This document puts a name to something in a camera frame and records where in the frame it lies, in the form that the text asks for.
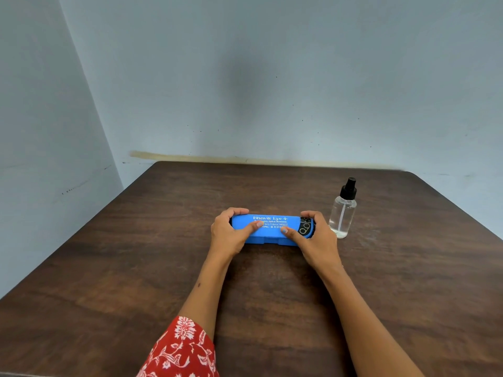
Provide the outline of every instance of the beige stain on wall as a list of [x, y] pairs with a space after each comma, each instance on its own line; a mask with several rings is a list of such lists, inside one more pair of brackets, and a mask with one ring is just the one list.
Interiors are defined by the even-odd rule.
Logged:
[[160, 153], [142, 152], [142, 151], [130, 151], [129, 156], [144, 160], [183, 161], [192, 163], [283, 165], [283, 166], [326, 167], [326, 168], [402, 170], [396, 166], [389, 164], [353, 163], [353, 162], [342, 162], [342, 161], [271, 160], [271, 159], [254, 159], [249, 157], [237, 157], [237, 156], [209, 157], [209, 156], [162, 155]]

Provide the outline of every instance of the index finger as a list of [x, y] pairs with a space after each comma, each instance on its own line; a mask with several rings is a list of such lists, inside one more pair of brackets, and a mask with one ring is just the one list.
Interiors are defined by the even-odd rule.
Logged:
[[320, 224], [322, 222], [326, 223], [325, 217], [321, 212], [316, 212], [314, 210], [305, 210], [300, 213], [301, 217], [312, 218], [316, 222], [316, 224]]
[[227, 220], [230, 220], [233, 215], [248, 214], [248, 213], [249, 213], [249, 209], [229, 208], [227, 210], [224, 210], [220, 215], [223, 217], [226, 217]]

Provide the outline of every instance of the person's right arm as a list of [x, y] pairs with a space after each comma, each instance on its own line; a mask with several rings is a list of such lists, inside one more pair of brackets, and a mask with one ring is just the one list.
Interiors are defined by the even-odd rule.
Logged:
[[337, 251], [337, 236], [320, 212], [302, 212], [314, 218], [316, 231], [310, 239], [291, 228], [283, 234], [302, 250], [316, 270], [336, 306], [348, 343], [351, 360], [359, 377], [422, 376], [423, 373], [393, 339], [358, 293], [344, 271]]

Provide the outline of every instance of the red sleeve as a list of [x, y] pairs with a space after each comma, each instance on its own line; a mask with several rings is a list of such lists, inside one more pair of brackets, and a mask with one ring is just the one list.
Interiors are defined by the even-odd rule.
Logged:
[[219, 377], [215, 346], [191, 319], [176, 317], [136, 377]]

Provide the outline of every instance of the black spray nozzle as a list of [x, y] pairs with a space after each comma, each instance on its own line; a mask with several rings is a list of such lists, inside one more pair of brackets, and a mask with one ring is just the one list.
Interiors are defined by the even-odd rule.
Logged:
[[341, 189], [341, 197], [344, 199], [352, 200], [356, 197], [356, 179], [355, 177], [349, 177], [346, 185]]

